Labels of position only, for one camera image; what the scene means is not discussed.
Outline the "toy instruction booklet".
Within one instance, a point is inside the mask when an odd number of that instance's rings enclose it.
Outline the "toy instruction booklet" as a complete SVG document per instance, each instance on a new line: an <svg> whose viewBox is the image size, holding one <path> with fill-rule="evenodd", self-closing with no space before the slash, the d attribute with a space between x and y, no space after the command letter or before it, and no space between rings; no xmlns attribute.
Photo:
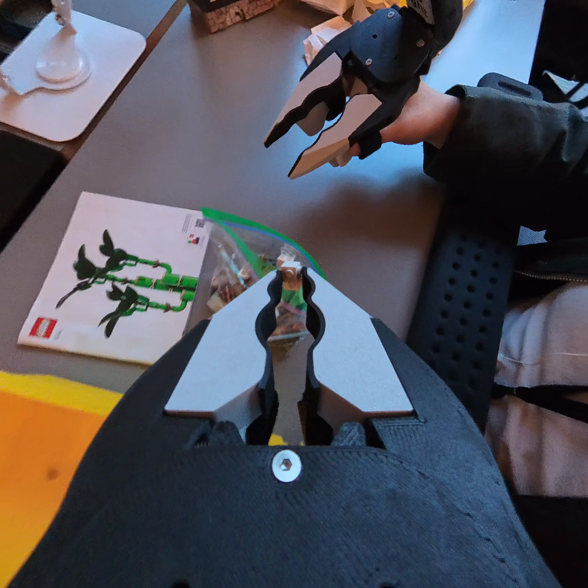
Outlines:
<svg viewBox="0 0 588 588"><path fill-rule="evenodd" d="M18 344L153 364L187 327L207 242L199 210L81 193Z"/></svg>

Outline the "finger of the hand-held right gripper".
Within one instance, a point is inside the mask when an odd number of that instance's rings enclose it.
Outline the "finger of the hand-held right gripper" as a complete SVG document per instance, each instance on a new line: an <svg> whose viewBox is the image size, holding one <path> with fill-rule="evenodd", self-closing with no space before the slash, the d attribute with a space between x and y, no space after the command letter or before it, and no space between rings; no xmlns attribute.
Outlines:
<svg viewBox="0 0 588 588"><path fill-rule="evenodd" d="M272 125L265 147L278 141L293 125L308 136L318 134L327 120L329 102L345 98L342 82L342 59L337 53L324 60L316 58Z"/></svg>
<svg viewBox="0 0 588 588"><path fill-rule="evenodd" d="M372 94L352 97L346 103L340 118L321 131L315 143L300 154L288 174L289 178L300 178L344 155L350 149L349 137L381 105L381 101Z"/></svg>

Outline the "crumpled white paper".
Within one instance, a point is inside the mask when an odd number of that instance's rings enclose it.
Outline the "crumpled white paper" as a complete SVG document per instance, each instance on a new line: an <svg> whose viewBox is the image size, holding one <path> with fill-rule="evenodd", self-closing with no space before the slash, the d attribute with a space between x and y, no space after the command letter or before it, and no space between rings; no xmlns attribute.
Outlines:
<svg viewBox="0 0 588 588"><path fill-rule="evenodd" d="M332 18L312 27L303 42L305 62L310 65L318 52L335 36L375 11L390 8L393 1L306 1L306 4L332 15Z"/></svg>

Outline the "clear zip bag green seal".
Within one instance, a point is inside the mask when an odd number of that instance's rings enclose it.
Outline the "clear zip bag green seal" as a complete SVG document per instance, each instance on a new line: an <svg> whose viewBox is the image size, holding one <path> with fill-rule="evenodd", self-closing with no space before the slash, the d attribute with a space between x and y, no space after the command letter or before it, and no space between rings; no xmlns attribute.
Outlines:
<svg viewBox="0 0 588 588"><path fill-rule="evenodd" d="M241 251L260 280L264 276L261 276L261 266L254 254L278 255L282 244L287 243L303 256L302 266L311 267L320 276L325 277L316 260L290 237L265 225L227 212L203 208L202 215L209 240L201 270L199 293L195 297L199 312L203 312L206 308L207 313L213 313L207 306L207 301L210 296L212 275L217 265L217 245L229 245L230 248ZM307 335L293 343L268 342L273 348L288 352Z"/></svg>

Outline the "person's pale garment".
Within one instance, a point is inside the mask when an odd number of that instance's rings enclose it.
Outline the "person's pale garment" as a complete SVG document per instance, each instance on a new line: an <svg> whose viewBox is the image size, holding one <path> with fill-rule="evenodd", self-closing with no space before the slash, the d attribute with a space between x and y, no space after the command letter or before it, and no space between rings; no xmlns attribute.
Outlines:
<svg viewBox="0 0 588 588"><path fill-rule="evenodd" d="M486 440L520 495L587 498L587 284L506 313Z"/></svg>

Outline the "black perforated chair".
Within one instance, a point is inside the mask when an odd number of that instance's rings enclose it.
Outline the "black perforated chair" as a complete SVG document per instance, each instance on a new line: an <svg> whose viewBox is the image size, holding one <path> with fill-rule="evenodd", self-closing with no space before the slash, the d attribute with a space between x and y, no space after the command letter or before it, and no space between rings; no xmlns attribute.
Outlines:
<svg viewBox="0 0 588 588"><path fill-rule="evenodd" d="M439 226L407 336L484 432L519 227Z"/></svg>

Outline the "small tan toy brick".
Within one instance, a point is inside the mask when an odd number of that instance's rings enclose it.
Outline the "small tan toy brick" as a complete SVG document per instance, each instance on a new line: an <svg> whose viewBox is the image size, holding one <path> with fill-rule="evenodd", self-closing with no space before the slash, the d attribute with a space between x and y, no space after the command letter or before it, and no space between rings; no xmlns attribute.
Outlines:
<svg viewBox="0 0 588 588"><path fill-rule="evenodd" d="M303 287L302 268L300 262L292 260L278 258L278 268L282 275L282 287L284 290L296 292Z"/></svg>

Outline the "grey desk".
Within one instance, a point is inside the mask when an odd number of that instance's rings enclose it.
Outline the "grey desk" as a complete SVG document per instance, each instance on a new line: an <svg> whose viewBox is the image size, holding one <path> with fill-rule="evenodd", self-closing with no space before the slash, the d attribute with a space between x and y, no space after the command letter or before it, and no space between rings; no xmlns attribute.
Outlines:
<svg viewBox="0 0 588 588"><path fill-rule="evenodd" d="M1 370L124 392L143 367L20 347L79 194L252 219L309 251L330 281L404 338L435 234L443 189L421 145L384 144L344 168L296 180L312 143L294 128L263 139L303 70L320 15L298 2L208 35L185 8L1 254Z"/></svg>

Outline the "person's dark jacket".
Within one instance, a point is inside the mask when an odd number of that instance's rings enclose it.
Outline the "person's dark jacket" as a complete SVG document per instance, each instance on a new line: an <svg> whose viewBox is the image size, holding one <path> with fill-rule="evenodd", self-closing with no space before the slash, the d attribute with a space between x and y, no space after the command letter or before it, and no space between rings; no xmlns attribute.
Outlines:
<svg viewBox="0 0 588 588"><path fill-rule="evenodd" d="M547 230L544 241L518 245L514 263L510 301L587 286L587 228Z"/></svg>

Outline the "pile of mixed toy bricks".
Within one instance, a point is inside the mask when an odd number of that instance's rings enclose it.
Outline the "pile of mixed toy bricks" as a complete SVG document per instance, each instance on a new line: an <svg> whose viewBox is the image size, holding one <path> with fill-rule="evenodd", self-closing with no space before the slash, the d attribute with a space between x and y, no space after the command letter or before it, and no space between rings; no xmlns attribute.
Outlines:
<svg viewBox="0 0 588 588"><path fill-rule="evenodd" d="M210 296L207 301L209 309L216 313L233 301L245 290L259 280L241 251L230 248L229 245L217 245L217 265L212 275ZM254 254L261 266L261 276L272 273L282 265L282 262L292 261L302 263L303 256L290 244L283 243L278 255ZM302 289L282 290L282 298L275 309L276 329L269 337L269 341L293 343L305 335L306 302Z"/></svg>

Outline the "person's right forearm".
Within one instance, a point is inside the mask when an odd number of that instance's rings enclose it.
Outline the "person's right forearm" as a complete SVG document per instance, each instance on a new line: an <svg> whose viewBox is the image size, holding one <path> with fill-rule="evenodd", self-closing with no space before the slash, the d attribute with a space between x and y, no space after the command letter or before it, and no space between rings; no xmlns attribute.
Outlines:
<svg viewBox="0 0 588 588"><path fill-rule="evenodd" d="M455 85L460 112L423 172L546 239L587 236L587 119L572 104Z"/></svg>

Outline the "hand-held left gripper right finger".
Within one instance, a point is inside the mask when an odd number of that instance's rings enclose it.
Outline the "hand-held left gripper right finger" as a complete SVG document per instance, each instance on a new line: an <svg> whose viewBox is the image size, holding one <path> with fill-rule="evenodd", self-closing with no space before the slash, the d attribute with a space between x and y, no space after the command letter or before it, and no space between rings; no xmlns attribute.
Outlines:
<svg viewBox="0 0 588 588"><path fill-rule="evenodd" d="M313 337L298 403L305 444L330 445L345 423L413 415L376 327L393 333L313 269L301 276Z"/></svg>

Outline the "yellow plastic bin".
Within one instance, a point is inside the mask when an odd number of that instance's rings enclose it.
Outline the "yellow plastic bin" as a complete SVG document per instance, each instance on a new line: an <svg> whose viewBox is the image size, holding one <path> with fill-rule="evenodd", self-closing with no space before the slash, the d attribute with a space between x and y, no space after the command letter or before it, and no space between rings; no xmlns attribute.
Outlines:
<svg viewBox="0 0 588 588"><path fill-rule="evenodd" d="M1 373L1 587L53 521L120 398L53 376Z"/></svg>

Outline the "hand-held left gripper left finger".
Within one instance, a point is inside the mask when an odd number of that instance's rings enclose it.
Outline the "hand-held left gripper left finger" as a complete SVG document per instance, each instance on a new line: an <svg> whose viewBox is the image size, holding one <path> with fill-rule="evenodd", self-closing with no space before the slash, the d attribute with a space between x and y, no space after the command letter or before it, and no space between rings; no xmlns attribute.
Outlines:
<svg viewBox="0 0 588 588"><path fill-rule="evenodd" d="M281 298L282 275L274 271L215 313L165 412L232 422L247 444L267 445L278 407L267 340Z"/></svg>

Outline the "black toy set box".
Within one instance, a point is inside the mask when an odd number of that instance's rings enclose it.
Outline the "black toy set box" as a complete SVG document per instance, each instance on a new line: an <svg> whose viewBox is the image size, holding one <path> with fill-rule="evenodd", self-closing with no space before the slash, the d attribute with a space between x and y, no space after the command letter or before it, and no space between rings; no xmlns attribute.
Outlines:
<svg viewBox="0 0 588 588"><path fill-rule="evenodd" d="M192 18L216 33L270 11L282 1L187 1Z"/></svg>

